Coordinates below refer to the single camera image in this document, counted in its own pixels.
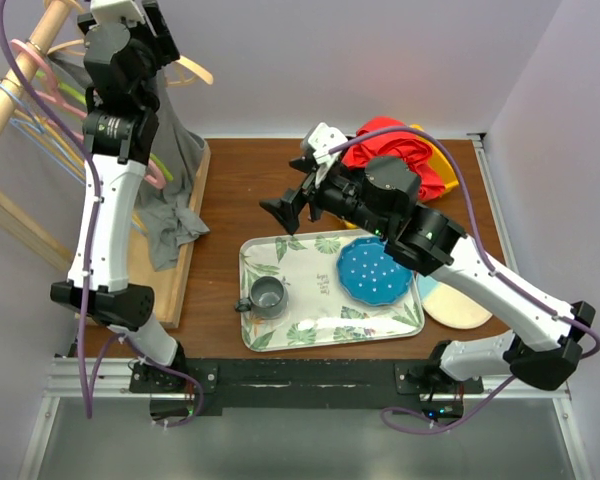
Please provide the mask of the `green hanger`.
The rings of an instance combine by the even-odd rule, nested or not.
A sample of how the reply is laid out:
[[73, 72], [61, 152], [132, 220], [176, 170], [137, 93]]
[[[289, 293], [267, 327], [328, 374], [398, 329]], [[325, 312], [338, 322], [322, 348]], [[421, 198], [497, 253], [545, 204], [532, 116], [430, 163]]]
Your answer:
[[[67, 83], [57, 80], [51, 74], [38, 71], [35, 78], [41, 80], [44, 85], [44, 92], [36, 91], [43, 100], [80, 120], [86, 118], [86, 100], [83, 94]], [[144, 180], [157, 189], [163, 189], [168, 182], [174, 180], [174, 176], [166, 165], [154, 153], [151, 153], [148, 172], [145, 174]]]

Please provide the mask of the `pink plastic hanger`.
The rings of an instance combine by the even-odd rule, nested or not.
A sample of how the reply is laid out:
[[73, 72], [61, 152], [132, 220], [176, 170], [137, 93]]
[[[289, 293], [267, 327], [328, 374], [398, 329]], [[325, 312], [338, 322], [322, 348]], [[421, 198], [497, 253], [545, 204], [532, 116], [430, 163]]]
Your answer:
[[[36, 90], [36, 93], [47, 103], [59, 107], [80, 120], [84, 120], [87, 116], [84, 96], [67, 84], [60, 82], [49, 63], [32, 44], [24, 43], [18, 39], [12, 39], [10, 44], [19, 53], [26, 54], [41, 71], [41, 74], [36, 74], [36, 76], [42, 78], [44, 91]], [[151, 153], [144, 180], [151, 186], [161, 190], [169, 181], [173, 180], [173, 176], [164, 164]]]

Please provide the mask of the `grey tank top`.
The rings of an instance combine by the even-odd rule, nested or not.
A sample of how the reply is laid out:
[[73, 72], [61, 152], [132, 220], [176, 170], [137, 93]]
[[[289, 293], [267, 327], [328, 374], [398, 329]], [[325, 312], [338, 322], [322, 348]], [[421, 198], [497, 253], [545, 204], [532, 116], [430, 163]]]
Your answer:
[[187, 130], [178, 118], [167, 93], [167, 81], [160, 72], [152, 84], [160, 100], [159, 128], [152, 144], [173, 179], [162, 189], [142, 182], [135, 212], [147, 229], [149, 258], [156, 271], [176, 266], [180, 247], [210, 232], [199, 214], [189, 208], [195, 177], [208, 152], [207, 142]]

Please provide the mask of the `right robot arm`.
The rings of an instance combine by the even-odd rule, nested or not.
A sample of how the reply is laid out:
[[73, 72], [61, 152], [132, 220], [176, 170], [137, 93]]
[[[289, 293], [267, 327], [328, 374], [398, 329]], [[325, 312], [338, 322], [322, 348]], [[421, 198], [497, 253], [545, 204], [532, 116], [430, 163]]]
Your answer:
[[310, 155], [290, 164], [305, 173], [301, 185], [259, 203], [288, 234], [298, 230], [303, 209], [313, 221], [328, 212], [379, 237], [398, 264], [452, 287], [508, 326], [498, 336], [438, 343], [425, 369], [432, 390], [446, 393], [473, 377], [511, 374], [554, 391], [576, 371], [594, 308], [558, 300], [480, 251], [461, 225], [419, 202], [420, 178], [401, 159], [375, 157], [357, 170], [335, 163], [324, 179]]

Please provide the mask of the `beige wooden hanger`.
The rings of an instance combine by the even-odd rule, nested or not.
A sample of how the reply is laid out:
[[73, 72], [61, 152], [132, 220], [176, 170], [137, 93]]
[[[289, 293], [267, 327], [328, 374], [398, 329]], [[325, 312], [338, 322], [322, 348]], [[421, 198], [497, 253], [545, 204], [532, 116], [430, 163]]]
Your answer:
[[[76, 39], [52, 46], [49, 55], [60, 53], [83, 57], [85, 51], [84, 41]], [[168, 87], [185, 87], [197, 81], [201, 81], [206, 85], [214, 84], [214, 76], [210, 71], [184, 55], [181, 55], [167, 69], [165, 79]]]

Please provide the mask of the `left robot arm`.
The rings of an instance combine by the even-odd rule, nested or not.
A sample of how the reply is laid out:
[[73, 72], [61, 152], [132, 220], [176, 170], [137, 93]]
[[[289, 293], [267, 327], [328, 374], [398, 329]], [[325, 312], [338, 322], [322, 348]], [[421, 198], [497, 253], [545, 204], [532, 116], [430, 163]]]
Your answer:
[[176, 392], [187, 380], [183, 347], [157, 320], [153, 289], [130, 282], [127, 256], [159, 126], [155, 77], [180, 53], [155, 1], [94, 1], [78, 25], [90, 77], [82, 123], [90, 161], [76, 255], [50, 298], [120, 335], [153, 367], [153, 382]]

